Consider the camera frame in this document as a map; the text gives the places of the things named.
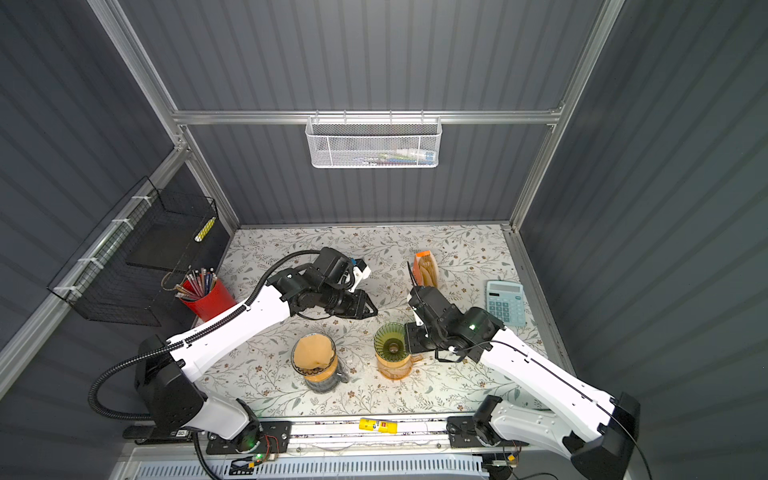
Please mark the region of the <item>green glass dripper cone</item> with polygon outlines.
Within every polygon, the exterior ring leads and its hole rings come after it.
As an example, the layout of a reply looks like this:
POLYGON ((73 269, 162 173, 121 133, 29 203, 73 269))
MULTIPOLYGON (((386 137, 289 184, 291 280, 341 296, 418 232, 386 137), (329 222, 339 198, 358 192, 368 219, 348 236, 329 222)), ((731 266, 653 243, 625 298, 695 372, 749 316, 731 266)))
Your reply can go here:
POLYGON ((374 335, 375 354, 387 361, 398 361, 410 355, 406 340, 406 328, 402 323, 382 325, 374 335))

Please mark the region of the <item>orange coffee filter pack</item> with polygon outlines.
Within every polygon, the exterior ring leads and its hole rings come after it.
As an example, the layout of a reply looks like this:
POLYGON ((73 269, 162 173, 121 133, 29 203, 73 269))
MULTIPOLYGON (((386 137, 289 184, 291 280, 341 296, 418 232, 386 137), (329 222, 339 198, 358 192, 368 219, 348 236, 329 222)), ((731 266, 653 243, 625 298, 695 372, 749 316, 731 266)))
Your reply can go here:
POLYGON ((418 285, 438 287, 438 267, 436 259, 431 251, 422 251, 414 256, 412 273, 418 285))

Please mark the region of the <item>amber glass carafe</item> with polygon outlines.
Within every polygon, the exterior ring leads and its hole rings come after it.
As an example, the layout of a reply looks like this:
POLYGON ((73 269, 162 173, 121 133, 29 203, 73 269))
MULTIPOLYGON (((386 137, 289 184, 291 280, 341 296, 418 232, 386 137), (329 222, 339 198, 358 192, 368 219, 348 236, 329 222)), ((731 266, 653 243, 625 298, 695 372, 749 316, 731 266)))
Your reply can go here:
POLYGON ((423 360, 422 354, 409 355, 398 361, 387 361, 377 356, 377 369, 380 374, 390 380, 401 380, 407 377, 413 367, 423 360))

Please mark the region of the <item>wooden dripper ring base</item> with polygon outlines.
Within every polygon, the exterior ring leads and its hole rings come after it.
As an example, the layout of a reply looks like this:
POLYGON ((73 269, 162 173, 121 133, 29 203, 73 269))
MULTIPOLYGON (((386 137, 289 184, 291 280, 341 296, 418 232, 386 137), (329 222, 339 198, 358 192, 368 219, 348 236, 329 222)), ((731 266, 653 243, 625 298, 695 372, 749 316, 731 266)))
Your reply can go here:
POLYGON ((322 384, 323 382, 334 380, 334 378, 337 375, 337 371, 338 371, 338 363, 334 362, 323 371, 305 375, 304 379, 310 383, 322 384))

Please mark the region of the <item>grey glass dripper cone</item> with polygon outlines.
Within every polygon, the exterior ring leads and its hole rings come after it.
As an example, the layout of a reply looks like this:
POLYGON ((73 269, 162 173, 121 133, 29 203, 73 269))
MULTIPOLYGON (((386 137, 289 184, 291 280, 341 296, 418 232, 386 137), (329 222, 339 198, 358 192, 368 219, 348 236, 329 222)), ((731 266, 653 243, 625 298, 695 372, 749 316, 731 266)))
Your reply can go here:
POLYGON ((338 365, 334 341, 320 333, 302 337, 293 347, 291 364, 304 377, 329 377, 338 365))

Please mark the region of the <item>clear grey glass carafe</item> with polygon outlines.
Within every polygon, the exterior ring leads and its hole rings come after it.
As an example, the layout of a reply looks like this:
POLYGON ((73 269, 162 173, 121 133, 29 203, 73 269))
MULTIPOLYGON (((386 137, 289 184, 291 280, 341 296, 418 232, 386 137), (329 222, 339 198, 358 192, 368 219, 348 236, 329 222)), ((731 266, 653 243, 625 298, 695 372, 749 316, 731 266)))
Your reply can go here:
POLYGON ((313 392, 316 393, 327 393, 336 388, 337 385, 340 383, 348 383, 349 382, 349 375, 344 372, 343 370, 338 369, 337 375, 334 378, 334 380, 329 380, 327 382, 323 382, 322 384, 314 384, 307 382, 304 379, 304 383, 306 386, 313 392))

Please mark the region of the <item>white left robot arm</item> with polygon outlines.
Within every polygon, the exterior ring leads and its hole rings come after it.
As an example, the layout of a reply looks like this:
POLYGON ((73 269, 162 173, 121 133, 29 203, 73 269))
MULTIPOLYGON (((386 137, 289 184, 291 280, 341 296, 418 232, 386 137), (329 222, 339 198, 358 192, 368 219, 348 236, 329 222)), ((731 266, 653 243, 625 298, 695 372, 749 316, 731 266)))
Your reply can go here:
POLYGON ((352 320, 377 315, 359 287, 371 274, 363 259, 329 247, 310 254, 313 261, 297 267, 287 265, 295 253, 278 260, 244 301, 172 337, 167 342, 170 352, 139 362, 136 389, 157 432, 205 431, 236 443, 242 451, 255 449, 263 437, 255 413, 241 400, 203 392, 197 381, 231 351, 307 309, 352 320))

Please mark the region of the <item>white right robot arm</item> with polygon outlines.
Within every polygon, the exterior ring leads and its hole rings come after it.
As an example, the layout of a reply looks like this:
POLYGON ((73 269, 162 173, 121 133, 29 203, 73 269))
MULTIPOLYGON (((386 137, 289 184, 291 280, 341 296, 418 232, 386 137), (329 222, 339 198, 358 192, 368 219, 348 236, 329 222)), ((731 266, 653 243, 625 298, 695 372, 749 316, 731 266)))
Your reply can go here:
POLYGON ((481 443, 522 442, 570 460, 587 479, 622 479, 637 448, 639 402, 590 386, 540 355, 494 314, 461 311, 434 287, 414 286, 408 304, 416 321, 406 339, 415 353, 449 352, 511 379, 544 404, 542 411, 487 396, 472 417, 481 443))

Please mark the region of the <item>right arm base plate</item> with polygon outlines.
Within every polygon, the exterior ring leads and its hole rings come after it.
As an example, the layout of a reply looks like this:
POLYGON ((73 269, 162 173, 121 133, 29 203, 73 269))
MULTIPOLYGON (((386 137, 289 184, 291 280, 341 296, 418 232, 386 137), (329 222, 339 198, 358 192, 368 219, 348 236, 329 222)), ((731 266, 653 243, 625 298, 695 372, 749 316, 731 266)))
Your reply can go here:
POLYGON ((446 419, 446 431, 452 449, 470 449, 485 446, 477 435, 472 415, 449 416, 446 419))

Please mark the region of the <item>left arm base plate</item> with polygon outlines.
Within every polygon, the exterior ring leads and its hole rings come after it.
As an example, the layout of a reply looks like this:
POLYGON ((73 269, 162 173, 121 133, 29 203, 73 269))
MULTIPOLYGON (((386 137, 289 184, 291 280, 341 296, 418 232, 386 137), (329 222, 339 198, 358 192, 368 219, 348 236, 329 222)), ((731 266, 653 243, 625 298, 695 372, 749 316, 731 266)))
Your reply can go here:
POLYGON ((260 430, 248 428, 233 440, 208 434, 205 453, 208 455, 261 455, 287 452, 293 424, 289 421, 266 421, 260 430))

